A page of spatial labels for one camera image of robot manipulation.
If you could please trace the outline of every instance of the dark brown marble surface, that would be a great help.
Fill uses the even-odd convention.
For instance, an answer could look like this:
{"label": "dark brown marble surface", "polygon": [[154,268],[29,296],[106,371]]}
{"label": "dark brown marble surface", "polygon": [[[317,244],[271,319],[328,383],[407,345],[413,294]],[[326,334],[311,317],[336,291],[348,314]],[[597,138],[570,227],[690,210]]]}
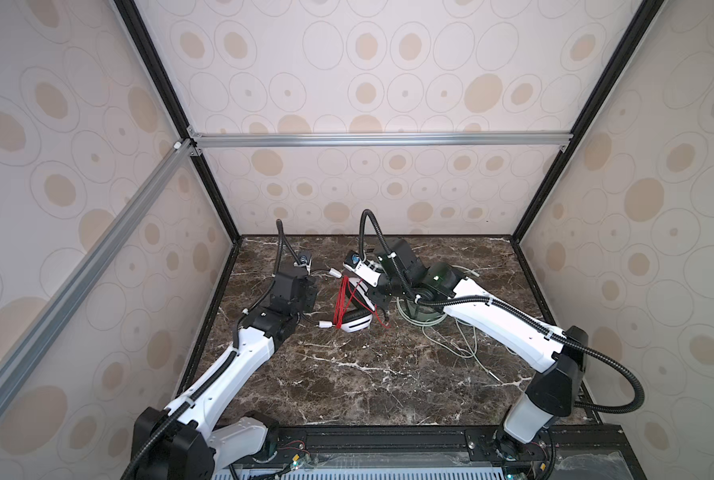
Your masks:
{"label": "dark brown marble surface", "polygon": [[[294,248],[314,253],[313,269],[335,267],[349,250],[352,236],[290,236]],[[220,356],[242,308],[249,306],[270,281],[275,237],[249,237],[228,282],[209,336],[198,375]],[[540,318],[533,294],[506,239],[483,237],[411,237],[415,253],[429,266],[437,261],[480,273],[477,283],[522,311]],[[366,242],[375,244],[374,238]],[[284,256],[283,261],[290,261]],[[318,301],[310,318],[332,320],[340,280],[317,274]],[[527,387],[533,370],[501,344],[477,332],[477,358],[461,359],[433,344],[400,318],[392,303],[390,328],[373,320],[369,329],[346,333],[301,322],[275,355],[258,369],[232,400],[221,423],[259,410],[283,425],[487,425],[500,422]],[[473,345],[470,327],[462,327]],[[466,349],[456,323],[446,319],[427,328],[433,339]],[[585,422],[576,409],[568,423]]]}

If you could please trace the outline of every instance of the red cord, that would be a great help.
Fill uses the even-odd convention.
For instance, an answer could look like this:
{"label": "red cord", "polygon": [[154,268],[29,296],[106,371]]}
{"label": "red cord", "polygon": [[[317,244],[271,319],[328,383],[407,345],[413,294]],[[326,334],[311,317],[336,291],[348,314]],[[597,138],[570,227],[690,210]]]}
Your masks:
{"label": "red cord", "polygon": [[[341,278],[341,286],[338,289],[338,298],[335,301],[335,313],[333,313],[333,326],[335,328],[340,329],[341,326],[343,325],[344,322],[344,315],[346,314],[346,310],[349,308],[349,305],[352,304],[352,300],[356,301],[360,305],[362,305],[367,311],[375,315],[375,318],[378,319],[378,322],[381,323],[381,326],[383,328],[389,328],[389,325],[385,324],[382,320],[381,317],[378,315],[378,312],[375,309],[370,309],[368,308],[367,305],[362,303],[362,301],[359,299],[358,296],[355,296],[357,294],[357,288],[359,287],[360,283],[362,283],[362,280],[357,282],[356,286],[351,286],[349,284],[349,277],[346,275],[343,275]],[[346,293],[348,290],[352,290],[352,294],[349,296],[349,299],[346,300]]]}

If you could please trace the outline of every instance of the wallpaper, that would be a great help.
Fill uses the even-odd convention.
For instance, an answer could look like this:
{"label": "wallpaper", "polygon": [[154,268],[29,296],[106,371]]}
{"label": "wallpaper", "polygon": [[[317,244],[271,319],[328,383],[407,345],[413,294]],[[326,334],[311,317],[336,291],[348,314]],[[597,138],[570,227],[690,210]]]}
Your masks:
{"label": "wallpaper", "polygon": [[642,380],[603,417],[648,478],[714,480],[714,1],[666,6],[522,245],[557,321]]}
{"label": "wallpaper", "polygon": [[139,0],[198,131],[568,130],[639,0]]}
{"label": "wallpaper", "polygon": [[0,478],[119,478],[163,408],[228,257],[187,158],[0,418]]}
{"label": "wallpaper", "polygon": [[557,145],[205,149],[243,234],[511,234]]}
{"label": "wallpaper", "polygon": [[176,136],[103,0],[0,2],[0,360]]}

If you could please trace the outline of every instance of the light blue slotted panel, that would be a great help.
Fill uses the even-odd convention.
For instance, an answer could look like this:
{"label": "light blue slotted panel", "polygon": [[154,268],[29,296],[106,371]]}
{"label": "light blue slotted panel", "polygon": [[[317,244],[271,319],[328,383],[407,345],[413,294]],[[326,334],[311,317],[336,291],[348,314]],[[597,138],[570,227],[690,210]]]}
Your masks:
{"label": "light blue slotted panel", "polygon": [[[274,473],[269,468],[243,469],[240,480]],[[228,470],[221,470],[212,480],[232,480]],[[316,468],[285,474],[282,480],[505,480],[496,467],[445,468]]]}

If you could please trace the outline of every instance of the patterned wall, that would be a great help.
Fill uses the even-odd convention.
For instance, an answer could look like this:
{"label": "patterned wall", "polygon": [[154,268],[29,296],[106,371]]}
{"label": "patterned wall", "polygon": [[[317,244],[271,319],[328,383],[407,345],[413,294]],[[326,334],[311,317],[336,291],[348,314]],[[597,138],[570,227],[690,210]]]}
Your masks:
{"label": "patterned wall", "polygon": [[372,209],[391,234],[510,234],[556,145],[207,149],[243,234],[356,234]]}
{"label": "patterned wall", "polygon": [[[643,381],[651,480],[714,480],[714,1],[675,0],[523,242],[563,326]],[[598,364],[598,402],[632,390]]]}
{"label": "patterned wall", "polygon": [[566,130],[639,0],[139,0],[197,130]]}
{"label": "patterned wall", "polygon": [[0,2],[0,360],[176,137],[103,0]]}
{"label": "patterned wall", "polygon": [[173,396],[229,250],[184,160],[0,419],[0,478],[119,478]]}

